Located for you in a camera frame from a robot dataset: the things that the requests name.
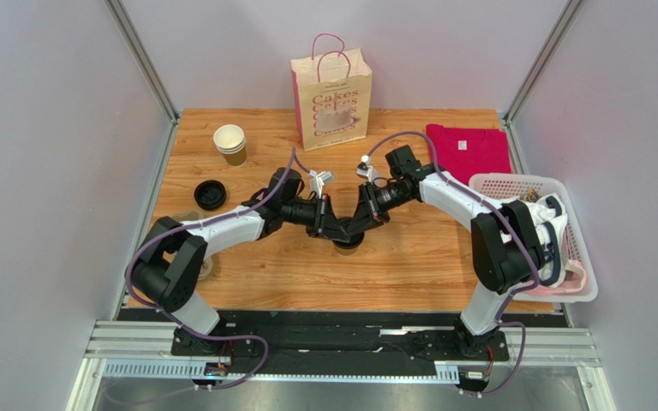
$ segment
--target gray wall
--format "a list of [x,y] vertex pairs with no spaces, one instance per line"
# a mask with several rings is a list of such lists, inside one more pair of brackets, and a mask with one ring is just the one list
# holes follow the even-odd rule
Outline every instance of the gray wall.
[[600,286],[573,314],[618,408],[658,409],[658,2],[588,1],[517,131],[570,190]]
[[63,409],[165,116],[102,1],[0,1],[0,409]]
[[506,110],[565,0],[124,3],[179,110],[293,107],[289,60],[322,32],[362,47],[373,107]]

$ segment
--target bag handle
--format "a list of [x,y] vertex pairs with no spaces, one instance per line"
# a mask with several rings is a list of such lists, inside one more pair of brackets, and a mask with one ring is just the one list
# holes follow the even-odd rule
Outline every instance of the bag handle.
[[350,58],[347,57],[346,54],[344,54],[343,51],[335,50],[335,51],[329,51],[328,53],[324,53],[321,57],[319,57],[319,62],[316,63],[316,80],[321,83],[321,60],[324,60],[324,57],[326,57],[327,54],[334,54],[337,53],[340,56],[344,56],[344,58],[347,59],[347,64],[349,64],[349,67],[347,67],[347,75],[344,78],[347,78],[350,76],[350,71],[352,70],[352,62],[350,62]]
[[338,35],[331,34],[331,33],[319,33],[319,35],[314,37],[314,42],[311,44],[311,60],[312,61],[314,60],[314,49],[316,48],[316,40],[318,40],[319,37],[321,37],[321,36],[330,36],[330,37],[334,37],[335,39],[339,40],[340,42],[342,42],[342,50],[340,50],[340,51],[344,51],[344,40],[342,40]]

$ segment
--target paper bag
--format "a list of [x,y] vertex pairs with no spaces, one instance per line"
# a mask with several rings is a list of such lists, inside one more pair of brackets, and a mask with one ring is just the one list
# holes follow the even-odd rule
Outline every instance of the paper bag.
[[[339,37],[329,33],[322,35]],[[372,70],[360,49],[291,60],[296,127],[305,151],[367,137]]]

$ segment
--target folded shirt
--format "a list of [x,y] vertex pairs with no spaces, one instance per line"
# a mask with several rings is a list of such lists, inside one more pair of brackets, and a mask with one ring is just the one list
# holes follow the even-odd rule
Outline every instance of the folded shirt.
[[468,185],[476,174],[511,173],[509,146],[503,131],[428,124],[426,134],[435,144],[438,163],[463,184]]

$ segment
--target wood grain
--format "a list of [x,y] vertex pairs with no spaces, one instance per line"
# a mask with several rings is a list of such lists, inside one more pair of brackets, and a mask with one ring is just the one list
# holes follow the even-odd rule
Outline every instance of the wood grain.
[[[212,133],[228,123],[245,130],[248,161],[230,167],[212,143]],[[185,110],[177,131],[153,220],[197,208],[194,188],[220,180],[228,191],[228,211],[264,187],[290,148],[314,170],[331,170],[326,186],[338,217],[351,216],[357,202],[355,175],[362,154],[382,137],[424,130],[428,123],[458,128],[499,128],[492,110],[373,110],[365,140],[304,152],[293,110]],[[381,147],[409,144],[428,162],[422,139],[401,137]],[[383,157],[373,165],[389,175]],[[204,211],[205,216],[215,215]],[[366,234],[351,256],[326,240],[308,238],[304,228],[285,224],[270,237],[240,244],[213,256],[212,275],[198,292],[213,307],[247,309],[459,311],[469,301],[476,275],[470,234],[435,208],[410,203],[391,212],[392,221]],[[515,301],[511,310],[549,312],[551,304]]]

